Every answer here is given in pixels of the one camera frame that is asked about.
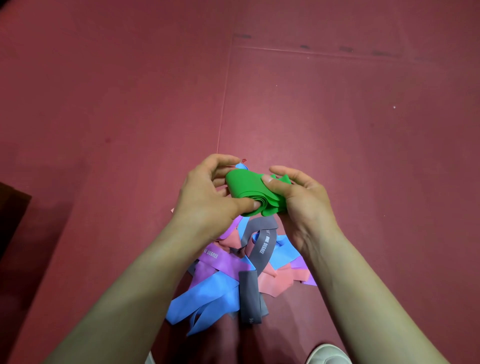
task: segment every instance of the fingernail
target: fingernail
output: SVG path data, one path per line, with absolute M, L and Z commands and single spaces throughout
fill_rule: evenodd
M 263 181 L 264 183 L 269 183 L 271 180 L 272 180 L 272 177 L 270 177 L 268 174 L 264 174 L 264 175 L 262 176 L 262 181 Z

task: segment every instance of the hand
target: hand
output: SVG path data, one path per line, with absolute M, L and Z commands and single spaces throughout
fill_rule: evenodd
M 227 187 L 216 190 L 225 185 L 225 175 L 237 163 L 237 157 L 212 154 L 191 170 L 183 183 L 171 224 L 190 230 L 198 250 L 224 233 L 238 215 L 260 207 L 251 198 L 227 197 Z
M 271 166 L 278 176 L 288 175 L 296 184 L 288 184 L 262 176 L 265 186 L 284 196 L 288 213 L 278 214 L 285 232 L 300 254 L 308 254 L 315 244 L 329 239 L 340 231 L 325 187 L 305 173 L 283 166 Z

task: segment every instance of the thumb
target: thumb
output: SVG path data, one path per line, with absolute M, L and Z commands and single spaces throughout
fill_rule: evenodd
M 279 194 L 280 196 L 289 197 L 291 194 L 291 184 L 276 180 L 268 174 L 262 176 L 262 181 L 270 191 Z
M 237 206 L 237 214 L 235 216 L 252 212 L 260 207 L 260 202 L 248 197 L 232 198 L 232 201 L 234 201 Z

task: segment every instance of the pile of resistance bands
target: pile of resistance bands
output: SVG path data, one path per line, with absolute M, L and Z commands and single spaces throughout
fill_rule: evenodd
M 286 210 L 285 199 L 265 187 L 261 174 L 243 164 L 236 167 L 226 176 L 232 197 L 250 197 L 261 206 L 244 217 L 238 216 L 188 269 L 192 283 L 170 303 L 166 317 L 174 325 L 190 316 L 188 335 L 238 311 L 242 323 L 260 324 L 268 314 L 260 293 L 277 297 L 294 280 L 316 285 L 287 236 L 276 233 L 278 225 L 272 215 Z M 288 176 L 281 180 L 290 183 Z M 250 219 L 258 213 L 262 216 Z

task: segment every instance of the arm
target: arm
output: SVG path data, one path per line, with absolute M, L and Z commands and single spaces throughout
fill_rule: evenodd
M 287 236 L 304 257 L 352 356 L 363 364 L 447 364 L 343 235 L 325 188 L 298 170 L 270 170 L 296 183 L 263 176 L 271 191 L 287 199 L 288 214 L 280 216 Z
M 100 297 L 45 363 L 143 363 L 188 265 L 238 215 L 258 208 L 226 198 L 225 175 L 240 163 L 211 155 L 183 184 L 171 222 Z

